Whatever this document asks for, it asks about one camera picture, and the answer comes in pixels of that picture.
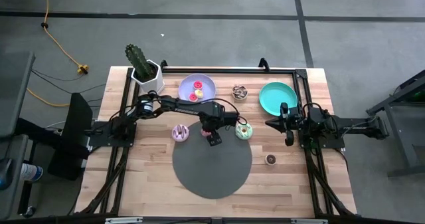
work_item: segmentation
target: cactus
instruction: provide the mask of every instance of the cactus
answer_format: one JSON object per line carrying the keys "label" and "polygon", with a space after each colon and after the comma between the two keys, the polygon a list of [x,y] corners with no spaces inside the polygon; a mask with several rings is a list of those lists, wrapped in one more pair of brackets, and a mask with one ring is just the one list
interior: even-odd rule
{"label": "cactus", "polygon": [[150,65],[145,58],[145,55],[136,45],[126,46],[126,56],[133,65],[137,73],[137,79],[142,82],[147,82],[156,76],[156,68]]}

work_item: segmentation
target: white pot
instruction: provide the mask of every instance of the white pot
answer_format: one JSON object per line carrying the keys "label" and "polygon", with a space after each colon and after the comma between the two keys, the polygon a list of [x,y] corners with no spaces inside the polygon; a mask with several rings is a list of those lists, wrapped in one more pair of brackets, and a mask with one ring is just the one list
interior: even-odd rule
{"label": "white pot", "polygon": [[153,64],[157,67],[157,76],[154,79],[151,79],[147,82],[142,82],[134,76],[134,74],[135,74],[135,68],[134,68],[133,72],[131,74],[131,78],[134,79],[134,81],[136,81],[140,85],[140,88],[144,92],[149,92],[151,90],[154,90],[157,93],[160,93],[164,89],[164,86],[165,86],[164,80],[162,78],[161,67],[158,64],[156,64],[155,62],[153,62],[152,60],[146,60],[146,61],[149,64]]}

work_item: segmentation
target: gray circular mat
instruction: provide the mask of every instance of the gray circular mat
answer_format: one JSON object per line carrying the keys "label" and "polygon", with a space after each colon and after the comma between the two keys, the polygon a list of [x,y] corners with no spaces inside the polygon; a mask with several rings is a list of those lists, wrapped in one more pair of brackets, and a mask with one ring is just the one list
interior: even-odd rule
{"label": "gray circular mat", "polygon": [[241,187],[251,170],[252,154],[248,140],[229,131],[218,130],[222,143],[211,147],[201,135],[201,123],[189,126],[189,138],[176,142],[173,167],[179,181],[194,194],[209,199],[231,195]]}

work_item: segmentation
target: green donut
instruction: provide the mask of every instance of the green donut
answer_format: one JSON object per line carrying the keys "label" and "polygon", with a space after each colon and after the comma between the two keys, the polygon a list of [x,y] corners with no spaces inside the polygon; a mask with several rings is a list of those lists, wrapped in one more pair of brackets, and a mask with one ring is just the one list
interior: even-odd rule
{"label": "green donut", "polygon": [[234,133],[241,140],[248,140],[252,136],[252,127],[250,124],[238,124],[234,129]]}

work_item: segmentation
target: yellow cable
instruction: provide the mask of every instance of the yellow cable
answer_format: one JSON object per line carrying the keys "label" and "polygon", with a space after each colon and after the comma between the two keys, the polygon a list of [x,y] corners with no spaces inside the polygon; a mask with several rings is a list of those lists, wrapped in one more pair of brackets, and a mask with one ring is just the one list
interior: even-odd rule
{"label": "yellow cable", "polygon": [[46,101],[46,100],[44,100],[44,99],[42,99],[42,98],[40,98],[39,96],[37,96],[33,91],[31,91],[29,88],[27,88],[27,91],[30,93],[30,94],[32,94],[35,98],[38,98],[39,100],[41,100],[42,102],[44,102],[45,104],[48,104],[48,105],[50,105],[50,106],[53,106],[53,107],[67,107],[67,106],[69,106],[69,104],[52,104],[51,102],[48,102],[48,101]]}
{"label": "yellow cable", "polygon": [[[44,16],[44,23],[47,24],[47,16],[48,16],[48,10],[49,10],[49,2],[48,0],[46,0],[46,15]],[[72,62],[74,62],[77,66],[78,66],[78,73],[82,74],[82,69],[84,68],[86,70],[88,70],[88,66],[87,65],[82,65],[79,62],[77,62],[76,60],[74,60],[74,58],[72,58],[62,47],[62,45],[59,44],[59,42],[47,31],[47,28],[44,26],[43,27],[44,31],[46,32],[46,34],[58,45],[58,47],[61,49],[61,51],[70,59],[72,60]]]}

